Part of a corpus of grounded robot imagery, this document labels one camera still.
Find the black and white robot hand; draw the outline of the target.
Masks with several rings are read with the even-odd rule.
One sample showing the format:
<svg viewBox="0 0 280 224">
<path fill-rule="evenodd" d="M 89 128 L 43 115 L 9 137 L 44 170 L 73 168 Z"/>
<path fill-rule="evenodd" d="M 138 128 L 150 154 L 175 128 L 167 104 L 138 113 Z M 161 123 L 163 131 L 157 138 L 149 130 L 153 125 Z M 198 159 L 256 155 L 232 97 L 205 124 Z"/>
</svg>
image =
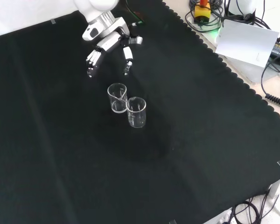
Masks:
<svg viewBox="0 0 280 224">
<path fill-rule="evenodd" d="M 100 41 L 86 58 L 87 75 L 90 78 L 94 77 L 105 55 L 120 45 L 126 61 L 123 73 L 125 76 L 128 76 L 133 66 L 133 54 L 129 45 L 141 45 L 143 42 L 141 36 L 133 33 L 133 28 L 143 24 L 144 22 L 138 21 L 127 25 L 124 19 L 119 17 L 109 27 L 103 21 L 97 21 L 89 25 L 84 31 L 82 38 L 86 41 L 100 38 Z"/>
</svg>

